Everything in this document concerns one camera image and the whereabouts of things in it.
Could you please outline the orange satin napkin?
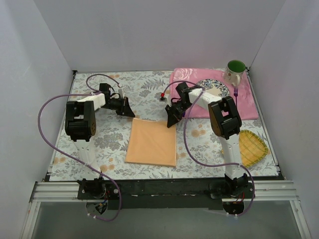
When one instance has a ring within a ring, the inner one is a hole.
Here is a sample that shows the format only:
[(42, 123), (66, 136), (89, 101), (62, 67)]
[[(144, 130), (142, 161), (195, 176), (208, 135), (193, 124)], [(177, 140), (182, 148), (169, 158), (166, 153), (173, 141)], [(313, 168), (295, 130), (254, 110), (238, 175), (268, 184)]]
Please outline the orange satin napkin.
[(134, 118), (125, 162), (175, 167), (176, 126)]

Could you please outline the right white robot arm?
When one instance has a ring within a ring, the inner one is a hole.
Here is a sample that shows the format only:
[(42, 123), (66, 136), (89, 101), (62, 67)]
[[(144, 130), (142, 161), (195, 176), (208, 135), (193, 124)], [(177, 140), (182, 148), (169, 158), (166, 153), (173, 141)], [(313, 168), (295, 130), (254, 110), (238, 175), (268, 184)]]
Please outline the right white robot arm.
[[(248, 187), (248, 177), (251, 176), (249, 170), (243, 165), (240, 147), (239, 134), (242, 121), (239, 116), (237, 105), (230, 96), (221, 98), (208, 93), (204, 87), (192, 83), (192, 87), (187, 84), (189, 81), (178, 80), (176, 91), (180, 98), (167, 103), (165, 110), (167, 113), (167, 127), (185, 119), (183, 128), (183, 140), (190, 158), (205, 167), (225, 167), (225, 180), (221, 186), (214, 187), (223, 195), (237, 198), (243, 194)], [(187, 146), (186, 125), (189, 115), (195, 105), (200, 106), (209, 112), (210, 124), (214, 134), (218, 137), (223, 150), (224, 163), (204, 164), (195, 159)]]

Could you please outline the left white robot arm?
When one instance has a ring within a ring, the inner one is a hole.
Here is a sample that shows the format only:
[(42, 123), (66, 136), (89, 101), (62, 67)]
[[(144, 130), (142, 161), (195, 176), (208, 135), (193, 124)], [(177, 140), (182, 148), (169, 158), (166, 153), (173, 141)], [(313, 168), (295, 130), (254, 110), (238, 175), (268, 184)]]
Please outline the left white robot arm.
[(84, 163), (85, 168), (83, 179), (79, 183), (84, 192), (95, 199), (101, 199), (106, 194), (94, 144), (97, 132), (95, 111), (100, 108), (113, 110), (119, 116), (135, 117), (129, 99), (125, 96), (125, 88), (119, 86), (118, 91), (112, 93), (111, 86), (107, 83), (101, 83), (97, 93), (85, 95), (80, 100), (68, 101), (66, 104), (65, 132), (73, 141), (79, 160)]

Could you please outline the floral mug green inside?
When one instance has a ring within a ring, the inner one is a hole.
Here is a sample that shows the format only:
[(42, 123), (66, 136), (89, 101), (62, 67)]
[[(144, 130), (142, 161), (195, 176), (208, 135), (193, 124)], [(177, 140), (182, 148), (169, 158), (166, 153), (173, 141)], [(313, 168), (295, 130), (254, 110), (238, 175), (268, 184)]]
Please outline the floral mug green inside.
[(238, 87), (245, 69), (246, 65), (242, 61), (231, 60), (225, 68), (223, 79), (226, 83)]

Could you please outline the blue floral plate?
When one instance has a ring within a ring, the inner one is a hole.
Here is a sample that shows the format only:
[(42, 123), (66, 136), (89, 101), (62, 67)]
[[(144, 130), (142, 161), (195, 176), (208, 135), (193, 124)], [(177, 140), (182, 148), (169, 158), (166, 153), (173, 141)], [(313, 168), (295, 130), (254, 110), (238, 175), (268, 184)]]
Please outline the blue floral plate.
[(230, 96), (229, 89), (221, 81), (215, 79), (204, 79), (197, 82), (198, 85), (205, 88), (205, 91), (221, 98)]

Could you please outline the purple fork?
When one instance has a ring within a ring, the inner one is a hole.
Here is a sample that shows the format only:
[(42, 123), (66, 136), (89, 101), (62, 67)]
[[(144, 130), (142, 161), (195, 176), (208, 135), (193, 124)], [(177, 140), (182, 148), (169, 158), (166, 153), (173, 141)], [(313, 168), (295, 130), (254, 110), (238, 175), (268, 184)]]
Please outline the purple fork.
[(238, 87), (234, 87), (234, 97), (235, 97), (235, 100), (237, 101), (237, 98), (238, 98)]

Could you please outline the yellow bamboo mat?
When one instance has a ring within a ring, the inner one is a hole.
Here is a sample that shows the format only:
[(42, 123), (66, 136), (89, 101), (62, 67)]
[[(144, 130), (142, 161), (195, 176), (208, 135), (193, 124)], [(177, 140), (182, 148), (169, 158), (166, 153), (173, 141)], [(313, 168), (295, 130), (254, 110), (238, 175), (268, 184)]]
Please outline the yellow bamboo mat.
[(252, 131), (241, 130), (239, 134), (234, 134), (228, 139), (219, 137), (222, 145), (222, 153), (226, 163), (239, 163), (246, 168), (251, 167), (261, 161), (268, 153), (266, 144)]

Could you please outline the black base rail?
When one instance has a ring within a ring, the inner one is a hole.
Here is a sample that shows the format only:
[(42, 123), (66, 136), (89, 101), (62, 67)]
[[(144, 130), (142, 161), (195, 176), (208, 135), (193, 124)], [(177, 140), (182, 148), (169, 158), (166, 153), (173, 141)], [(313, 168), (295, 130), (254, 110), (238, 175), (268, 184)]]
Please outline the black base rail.
[(79, 200), (101, 201), (109, 210), (207, 208), (222, 210), (222, 200), (251, 199), (252, 183), (231, 187), (224, 178), (78, 180)]

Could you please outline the aluminium frame rail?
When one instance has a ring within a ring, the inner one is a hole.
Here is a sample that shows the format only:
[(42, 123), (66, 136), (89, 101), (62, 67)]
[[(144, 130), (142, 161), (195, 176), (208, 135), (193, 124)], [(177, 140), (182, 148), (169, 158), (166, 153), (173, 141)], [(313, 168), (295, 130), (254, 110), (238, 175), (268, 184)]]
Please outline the aluminium frame rail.
[[(106, 194), (97, 199), (85, 193), (77, 182), (40, 182), (36, 183), (30, 197), (32, 202), (64, 202), (72, 200), (93, 201), (118, 199), (123, 197), (156, 197), (156, 196), (207, 196), (211, 199), (231, 201), (233, 197), (223, 195), (213, 186), (218, 186), (213, 180), (122, 180), (117, 190), (112, 183), (105, 184)], [(293, 181), (266, 180), (256, 181), (249, 185), (240, 198), (245, 201), (253, 198), (256, 201), (294, 201), (298, 200)]]

